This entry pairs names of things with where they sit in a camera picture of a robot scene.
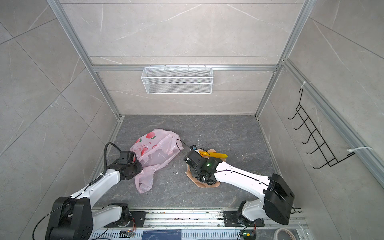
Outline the white tape roll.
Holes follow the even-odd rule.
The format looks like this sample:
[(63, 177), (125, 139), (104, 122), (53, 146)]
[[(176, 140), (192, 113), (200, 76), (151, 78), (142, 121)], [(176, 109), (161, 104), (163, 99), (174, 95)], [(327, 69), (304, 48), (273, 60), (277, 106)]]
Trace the white tape roll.
[(296, 236), (288, 229), (280, 228), (274, 232), (274, 240), (296, 240)]

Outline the yellow fake banana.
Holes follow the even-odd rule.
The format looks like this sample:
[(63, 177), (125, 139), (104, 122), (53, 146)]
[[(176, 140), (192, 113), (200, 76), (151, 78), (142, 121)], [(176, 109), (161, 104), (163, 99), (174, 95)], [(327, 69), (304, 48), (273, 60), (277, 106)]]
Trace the yellow fake banana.
[(226, 159), (228, 157), (228, 155), (226, 154), (221, 154), (221, 153), (216, 153), (216, 152), (206, 152), (206, 151), (202, 151), (202, 150), (199, 150), (199, 154), (201, 156), (206, 156), (206, 157), (213, 157), (213, 158), (217, 158), (217, 159)]

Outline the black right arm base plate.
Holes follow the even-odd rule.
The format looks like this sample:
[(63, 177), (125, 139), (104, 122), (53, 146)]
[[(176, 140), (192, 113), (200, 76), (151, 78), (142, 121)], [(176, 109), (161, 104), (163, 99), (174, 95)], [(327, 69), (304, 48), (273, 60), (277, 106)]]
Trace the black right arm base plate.
[(264, 227), (265, 222), (263, 219), (256, 219), (254, 222), (247, 220), (237, 211), (223, 211), (223, 218), (226, 227), (240, 227), (240, 226), (256, 226)]

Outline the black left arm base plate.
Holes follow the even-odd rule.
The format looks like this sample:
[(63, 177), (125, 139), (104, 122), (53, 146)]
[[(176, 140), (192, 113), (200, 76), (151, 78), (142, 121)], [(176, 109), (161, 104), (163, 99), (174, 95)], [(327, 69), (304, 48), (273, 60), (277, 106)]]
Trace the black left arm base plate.
[(118, 223), (121, 228), (142, 228), (144, 226), (146, 212), (123, 213), (122, 220)]

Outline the blue label plate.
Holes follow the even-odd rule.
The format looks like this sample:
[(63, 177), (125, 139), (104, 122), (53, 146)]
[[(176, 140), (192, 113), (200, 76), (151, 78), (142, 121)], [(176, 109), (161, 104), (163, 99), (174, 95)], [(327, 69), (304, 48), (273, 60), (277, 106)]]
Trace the blue label plate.
[(143, 231), (141, 240), (181, 240), (182, 230)]

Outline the pink plastic bag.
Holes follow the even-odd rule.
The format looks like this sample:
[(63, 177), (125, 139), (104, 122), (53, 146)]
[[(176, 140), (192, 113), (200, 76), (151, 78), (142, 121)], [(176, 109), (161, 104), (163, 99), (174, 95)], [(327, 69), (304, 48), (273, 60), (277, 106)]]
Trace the pink plastic bag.
[(154, 173), (166, 167), (183, 149), (177, 143), (180, 136), (174, 132), (154, 129), (137, 139), (130, 151), (137, 155), (143, 170), (134, 177), (135, 185), (140, 194), (152, 189)]

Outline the pink scalloped plate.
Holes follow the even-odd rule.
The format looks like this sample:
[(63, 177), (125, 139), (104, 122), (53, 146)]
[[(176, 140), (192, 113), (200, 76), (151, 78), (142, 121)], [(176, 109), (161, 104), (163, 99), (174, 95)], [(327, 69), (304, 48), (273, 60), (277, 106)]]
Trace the pink scalloped plate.
[(217, 153), (211, 149), (205, 151), (202, 149), (191, 150), (184, 161), (188, 165), (187, 176), (199, 188), (216, 188), (221, 183), (215, 178), (216, 167), (219, 163), (225, 162), (228, 156)]

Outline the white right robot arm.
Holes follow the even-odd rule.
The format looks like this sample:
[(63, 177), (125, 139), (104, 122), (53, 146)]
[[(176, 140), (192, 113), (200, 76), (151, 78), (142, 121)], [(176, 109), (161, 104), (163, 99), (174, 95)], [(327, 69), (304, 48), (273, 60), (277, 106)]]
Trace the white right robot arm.
[(254, 201), (243, 201), (234, 216), (228, 217), (233, 223), (248, 226), (269, 218), (280, 225), (289, 224), (296, 210), (295, 195), (280, 175), (268, 177), (246, 172), (215, 158), (213, 152), (203, 155), (196, 146), (191, 146), (184, 161), (192, 176), (202, 184), (227, 183), (256, 196)]

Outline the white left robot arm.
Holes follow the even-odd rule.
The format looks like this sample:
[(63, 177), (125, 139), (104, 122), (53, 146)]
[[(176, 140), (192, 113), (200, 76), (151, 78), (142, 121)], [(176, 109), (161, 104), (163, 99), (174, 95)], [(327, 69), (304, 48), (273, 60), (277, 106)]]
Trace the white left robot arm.
[(93, 210), (93, 206), (111, 187), (122, 180), (134, 178), (142, 170), (134, 152), (122, 151), (119, 158), (107, 166), (96, 182), (54, 202), (45, 238), (87, 240), (93, 232), (109, 224), (119, 227), (129, 225), (132, 215), (128, 204), (112, 203), (97, 211)]

